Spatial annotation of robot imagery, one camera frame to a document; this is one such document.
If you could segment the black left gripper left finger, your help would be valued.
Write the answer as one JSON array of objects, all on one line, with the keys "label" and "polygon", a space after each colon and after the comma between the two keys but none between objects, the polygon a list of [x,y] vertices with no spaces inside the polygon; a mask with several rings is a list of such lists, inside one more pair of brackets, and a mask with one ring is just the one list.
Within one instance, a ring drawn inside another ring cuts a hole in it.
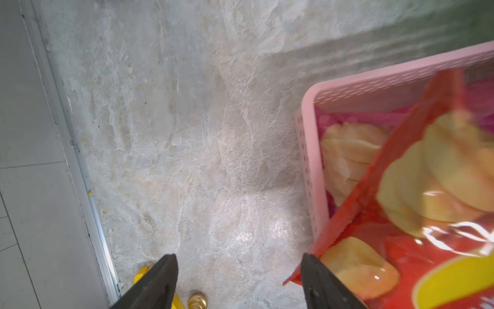
[{"label": "black left gripper left finger", "polygon": [[178,273],[176,255],[164,255],[111,309],[171,309]]}]

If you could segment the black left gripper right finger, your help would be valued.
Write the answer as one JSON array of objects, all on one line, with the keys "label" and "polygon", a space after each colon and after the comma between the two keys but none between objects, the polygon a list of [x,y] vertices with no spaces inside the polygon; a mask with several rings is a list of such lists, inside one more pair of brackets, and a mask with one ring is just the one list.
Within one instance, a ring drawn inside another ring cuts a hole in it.
[{"label": "black left gripper right finger", "polygon": [[301,278],[308,309],[366,309],[316,256],[304,253]]}]

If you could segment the red Lay's chip bag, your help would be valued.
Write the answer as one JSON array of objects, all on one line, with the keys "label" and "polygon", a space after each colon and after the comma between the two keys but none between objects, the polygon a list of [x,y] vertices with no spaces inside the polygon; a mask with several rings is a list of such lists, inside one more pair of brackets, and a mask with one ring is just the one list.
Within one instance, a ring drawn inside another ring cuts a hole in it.
[{"label": "red Lay's chip bag", "polygon": [[334,213],[310,254],[367,308],[492,308],[493,79],[317,122]]}]

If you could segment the pink Lay's chip bag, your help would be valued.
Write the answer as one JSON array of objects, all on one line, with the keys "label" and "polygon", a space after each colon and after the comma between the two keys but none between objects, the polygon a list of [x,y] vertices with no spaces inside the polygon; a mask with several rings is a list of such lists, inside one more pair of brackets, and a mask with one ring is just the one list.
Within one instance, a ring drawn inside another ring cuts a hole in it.
[{"label": "pink Lay's chip bag", "polygon": [[[318,116],[324,130],[320,137],[325,187],[337,206],[350,195],[364,176],[378,150],[412,108],[387,113],[333,113]],[[414,144],[400,161],[396,173],[398,199],[405,204],[399,214],[410,211],[437,221],[460,221],[483,214],[448,193],[428,170],[423,142]]]}]

